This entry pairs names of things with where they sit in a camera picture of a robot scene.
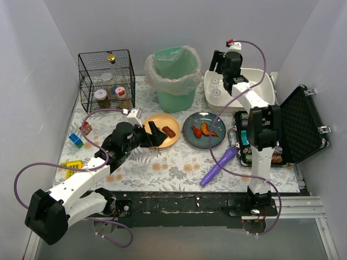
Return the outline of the yellow plastic plate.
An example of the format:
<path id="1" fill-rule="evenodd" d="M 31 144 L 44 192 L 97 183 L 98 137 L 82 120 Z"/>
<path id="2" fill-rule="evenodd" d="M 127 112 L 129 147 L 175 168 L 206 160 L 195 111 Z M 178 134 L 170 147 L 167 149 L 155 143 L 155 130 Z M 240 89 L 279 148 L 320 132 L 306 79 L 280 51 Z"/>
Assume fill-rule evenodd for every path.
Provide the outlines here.
<path id="1" fill-rule="evenodd" d="M 149 128 L 149 121 L 153 121 L 159 129 L 167 126 L 175 133 L 175 136 L 173 138 L 167 137 L 164 142 L 160 146 L 156 146 L 156 148 L 167 148 L 173 145 L 178 140 L 181 128 L 178 121 L 173 116 L 165 113 L 160 113 L 147 117 L 143 122 L 144 128 L 147 133 L 151 133 Z"/>

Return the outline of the clear cup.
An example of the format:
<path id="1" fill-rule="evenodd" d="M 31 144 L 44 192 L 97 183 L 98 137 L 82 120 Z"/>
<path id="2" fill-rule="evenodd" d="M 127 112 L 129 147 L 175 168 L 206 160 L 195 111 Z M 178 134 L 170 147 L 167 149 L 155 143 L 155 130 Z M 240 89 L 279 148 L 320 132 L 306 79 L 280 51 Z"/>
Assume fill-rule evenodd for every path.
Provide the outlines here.
<path id="1" fill-rule="evenodd" d="M 218 89 L 219 88 L 219 83 L 220 83 L 219 79 L 212 78 L 210 80 L 210 83 L 209 83 L 209 86 L 208 86 L 209 91 L 211 92 L 214 89 Z"/>
<path id="2" fill-rule="evenodd" d="M 218 106 L 221 99 L 221 91 L 217 88 L 213 89 L 210 93 L 210 102 Z"/>

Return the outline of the brown jar white lid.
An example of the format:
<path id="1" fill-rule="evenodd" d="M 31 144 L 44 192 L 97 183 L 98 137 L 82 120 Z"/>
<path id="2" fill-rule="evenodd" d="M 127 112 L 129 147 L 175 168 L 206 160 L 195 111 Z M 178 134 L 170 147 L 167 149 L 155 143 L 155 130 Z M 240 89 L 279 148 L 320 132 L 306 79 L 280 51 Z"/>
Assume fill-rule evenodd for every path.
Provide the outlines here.
<path id="1" fill-rule="evenodd" d="M 94 93 L 94 98 L 101 109 L 108 109 L 111 107 L 107 92 L 104 89 L 96 90 Z"/>

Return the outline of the pink lid spice jar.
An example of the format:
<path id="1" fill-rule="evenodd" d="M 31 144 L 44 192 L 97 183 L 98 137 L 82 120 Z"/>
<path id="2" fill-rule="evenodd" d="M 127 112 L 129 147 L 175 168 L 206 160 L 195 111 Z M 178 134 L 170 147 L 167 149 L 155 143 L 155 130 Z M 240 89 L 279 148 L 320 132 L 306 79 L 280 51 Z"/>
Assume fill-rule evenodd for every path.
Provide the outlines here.
<path id="1" fill-rule="evenodd" d="M 132 102 L 128 97 L 124 87 L 117 87 L 115 89 L 115 94 L 119 101 L 119 107 L 122 109 L 128 109 L 132 107 Z"/>

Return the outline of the clear jar blue label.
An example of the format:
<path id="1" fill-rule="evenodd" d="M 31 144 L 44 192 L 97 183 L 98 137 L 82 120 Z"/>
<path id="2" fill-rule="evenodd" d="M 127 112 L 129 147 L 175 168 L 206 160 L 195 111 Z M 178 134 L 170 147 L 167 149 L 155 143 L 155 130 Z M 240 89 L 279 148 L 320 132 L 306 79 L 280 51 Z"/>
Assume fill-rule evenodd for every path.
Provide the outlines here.
<path id="1" fill-rule="evenodd" d="M 107 91 L 107 95 L 111 97 L 114 95 L 115 80 L 111 72 L 105 72 L 101 75 L 102 87 Z"/>

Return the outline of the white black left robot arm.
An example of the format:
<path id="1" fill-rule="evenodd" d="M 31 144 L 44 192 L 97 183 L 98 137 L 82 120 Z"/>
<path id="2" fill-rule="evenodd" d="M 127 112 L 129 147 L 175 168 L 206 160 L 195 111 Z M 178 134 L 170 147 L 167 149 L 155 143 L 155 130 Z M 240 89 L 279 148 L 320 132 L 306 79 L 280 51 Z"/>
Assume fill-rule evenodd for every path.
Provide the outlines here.
<path id="1" fill-rule="evenodd" d="M 116 125 L 86 166 L 50 190 L 39 189 L 32 195 L 25 225 L 53 245 L 80 220 L 93 214 L 114 215 L 114 194 L 104 188 L 90 189 L 120 167 L 132 150 L 160 146 L 168 137 L 153 121 L 149 128 L 147 132 L 137 109 L 128 112 L 126 121 Z"/>

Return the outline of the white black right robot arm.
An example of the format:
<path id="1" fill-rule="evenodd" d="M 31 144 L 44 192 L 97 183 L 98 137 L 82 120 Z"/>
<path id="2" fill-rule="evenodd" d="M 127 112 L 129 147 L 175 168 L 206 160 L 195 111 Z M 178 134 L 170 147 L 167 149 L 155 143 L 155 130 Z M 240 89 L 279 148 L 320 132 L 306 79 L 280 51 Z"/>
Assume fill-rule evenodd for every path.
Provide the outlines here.
<path id="1" fill-rule="evenodd" d="M 247 192 L 228 202 L 232 212 L 264 211 L 271 206 L 275 186 L 269 179 L 271 159 L 281 136 L 280 107 L 262 99 L 241 74 L 242 40 L 228 40 L 227 51 L 215 51 L 210 70 L 223 76 L 223 86 L 232 101 L 238 101 L 248 113 L 247 140 L 252 149 L 252 173 Z"/>

